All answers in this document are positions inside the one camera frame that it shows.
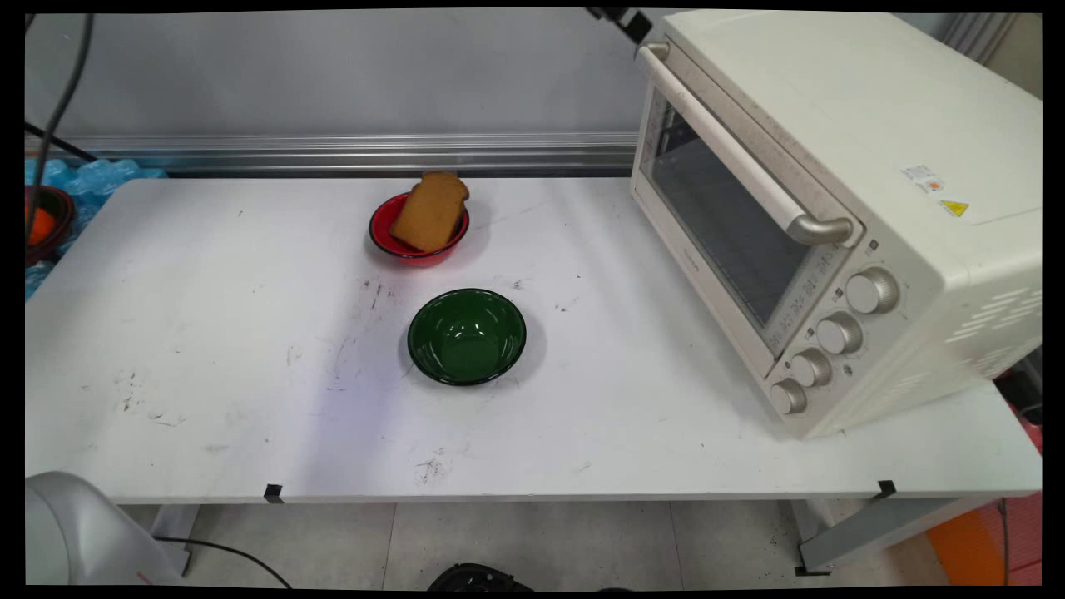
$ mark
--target white table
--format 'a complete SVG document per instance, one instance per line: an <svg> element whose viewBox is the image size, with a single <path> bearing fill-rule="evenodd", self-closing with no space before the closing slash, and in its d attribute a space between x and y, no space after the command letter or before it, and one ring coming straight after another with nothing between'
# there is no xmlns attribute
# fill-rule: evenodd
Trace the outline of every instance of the white table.
<svg viewBox="0 0 1065 599"><path fill-rule="evenodd" d="M366 234L412 183L125 185L27 304L26 475L169 504L263 502L267 485L286 503L1042 486L990 384L791 438L626 179L469 179L470 231L426 270ZM513 301L528 342L502 378L453 388L412 368L406 331L463 287Z"/></svg>

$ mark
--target oven door handle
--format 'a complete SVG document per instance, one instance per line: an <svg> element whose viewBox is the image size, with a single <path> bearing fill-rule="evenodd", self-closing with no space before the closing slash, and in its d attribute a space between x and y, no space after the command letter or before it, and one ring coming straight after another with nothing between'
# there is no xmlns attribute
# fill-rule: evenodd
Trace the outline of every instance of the oven door handle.
<svg viewBox="0 0 1065 599"><path fill-rule="evenodd" d="M656 55L661 48L640 47L636 62L673 108L724 163L728 172L751 193L781 229L803 245L841 243L851 237L854 225L849 218L818 221L810 216L747 151L728 129L706 109L673 71Z"/></svg>

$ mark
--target table leg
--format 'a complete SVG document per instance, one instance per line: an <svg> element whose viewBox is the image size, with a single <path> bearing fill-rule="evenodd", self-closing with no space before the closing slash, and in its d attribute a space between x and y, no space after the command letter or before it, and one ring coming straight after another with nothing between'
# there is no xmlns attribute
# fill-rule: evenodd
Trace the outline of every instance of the table leg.
<svg viewBox="0 0 1065 599"><path fill-rule="evenodd" d="M792 501L803 543L806 573L831 572L840 564L885 549L979 507L993 498L873 499L838 523L823 500Z"/></svg>
<svg viewBox="0 0 1065 599"><path fill-rule="evenodd" d="M199 514L198 504L185 505L161 505L155 521L151 524L152 536L169 536L177 538L189 538L193 532L193 524L196 523L196 516ZM185 549L185 545L178 543L160 543L163 552L169 557L170 564L182 577L189 568L189 558L192 554Z"/></svg>

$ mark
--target dark bowl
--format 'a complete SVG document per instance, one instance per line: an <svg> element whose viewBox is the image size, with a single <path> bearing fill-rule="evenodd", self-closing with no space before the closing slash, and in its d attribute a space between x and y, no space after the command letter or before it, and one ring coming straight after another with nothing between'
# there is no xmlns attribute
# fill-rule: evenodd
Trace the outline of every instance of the dark bowl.
<svg viewBox="0 0 1065 599"><path fill-rule="evenodd" d="M33 199L33 187L26 185L24 201L29 204ZM73 200L63 190L40 185L40 205L37 210L44 210L55 218L55 228L48 237L37 245L31 245L26 250L26 268L36 264L46 259L53 258L55 250L66 241L70 233L70 225L78 216L78 211L73 207Z"/></svg>
<svg viewBox="0 0 1065 599"><path fill-rule="evenodd" d="M525 334L525 319L510 300L486 289L457 289L417 311L407 330L407 351L433 381L479 385L514 366Z"/></svg>

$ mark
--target water bottle pack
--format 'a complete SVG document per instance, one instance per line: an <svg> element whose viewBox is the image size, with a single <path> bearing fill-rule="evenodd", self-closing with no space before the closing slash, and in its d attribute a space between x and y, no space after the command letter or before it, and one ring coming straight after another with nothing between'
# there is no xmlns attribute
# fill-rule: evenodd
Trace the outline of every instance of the water bottle pack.
<svg viewBox="0 0 1065 599"><path fill-rule="evenodd" d="M36 168L36 164L35 160L26 161L27 185L33 184L33 169ZM73 199L75 208L78 210L78 217L70 225L70 233L59 247L60 257L66 255L88 223L96 217L97 212L124 183L133 179L166 178L166 173L162 168L141 168L141 165L129 159L117 162L100 159L83 164L77 169L67 166L59 159L46 162L42 184L65 191ZM27 302L51 272L52 265L50 262L38 262L26 270Z"/></svg>

